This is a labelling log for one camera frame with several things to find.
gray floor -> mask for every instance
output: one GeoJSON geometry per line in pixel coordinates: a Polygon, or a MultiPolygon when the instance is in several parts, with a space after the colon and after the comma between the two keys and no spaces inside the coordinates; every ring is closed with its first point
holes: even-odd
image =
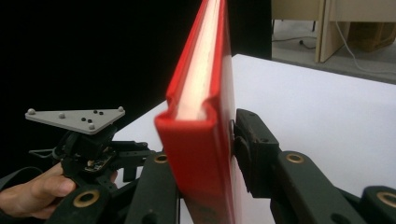
{"type": "Polygon", "coordinates": [[[396,84],[396,42],[373,52],[350,47],[358,66],[363,70],[355,64],[346,47],[336,51],[325,63],[315,63],[315,49],[300,44],[300,40],[303,40],[309,48],[315,47],[317,33],[312,32],[313,24],[312,21],[275,21],[273,60],[396,84]]]}

black mechanical arm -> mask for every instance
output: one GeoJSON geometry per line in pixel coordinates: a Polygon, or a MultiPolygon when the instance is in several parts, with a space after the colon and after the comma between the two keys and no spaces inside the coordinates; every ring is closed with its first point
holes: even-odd
{"type": "MultiPolygon", "coordinates": [[[[96,115],[97,111],[87,113],[96,115]]],[[[77,117],[81,120],[87,115],[77,117]]],[[[147,143],[113,141],[117,131],[114,120],[106,121],[95,133],[44,121],[71,130],[52,150],[51,157],[62,162],[64,175],[78,185],[46,224],[179,223],[182,195],[166,155],[150,150],[147,143]],[[138,167],[143,170],[136,177],[138,167]],[[128,184],[117,188],[110,177],[120,168],[124,168],[123,181],[128,184]]],[[[277,224],[396,223],[395,189],[368,187],[361,198],[338,189],[309,157],[282,151],[255,113],[236,110],[233,137],[234,155],[247,191],[254,198],[271,199],[277,224]]]]}

red hardcover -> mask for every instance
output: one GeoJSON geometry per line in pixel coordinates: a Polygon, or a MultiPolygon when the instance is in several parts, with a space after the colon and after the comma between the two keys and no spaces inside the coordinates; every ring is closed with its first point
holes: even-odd
{"type": "Polygon", "coordinates": [[[206,6],[199,8],[166,92],[168,109],[155,118],[177,186],[194,223],[236,223],[234,199],[233,73],[227,6],[219,1],[209,94],[202,104],[205,119],[176,119],[181,92],[191,64],[206,6]]]}

black backdrop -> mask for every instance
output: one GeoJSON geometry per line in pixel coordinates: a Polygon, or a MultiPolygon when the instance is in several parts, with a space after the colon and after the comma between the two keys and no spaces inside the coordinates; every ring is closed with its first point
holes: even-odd
{"type": "MultiPolygon", "coordinates": [[[[162,102],[200,3],[2,1],[0,176],[51,166],[28,150],[55,147],[65,130],[26,120],[29,108],[121,105],[121,129],[162,102]]],[[[233,54],[271,59],[270,1],[230,0],[229,14],[233,54]]]]}

black sleeve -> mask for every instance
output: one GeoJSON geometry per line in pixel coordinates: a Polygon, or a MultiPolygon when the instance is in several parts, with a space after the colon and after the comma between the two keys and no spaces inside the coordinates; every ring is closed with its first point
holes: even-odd
{"type": "MultiPolygon", "coordinates": [[[[29,180],[35,178],[36,176],[40,175],[42,172],[41,170],[35,167],[25,167],[22,168],[10,175],[7,175],[0,179],[0,191],[3,189],[10,188],[15,185],[19,185],[29,180]]],[[[0,209],[0,223],[2,224],[11,224],[11,223],[19,223],[26,220],[26,218],[19,218],[19,217],[11,217],[5,214],[0,209]]]]}

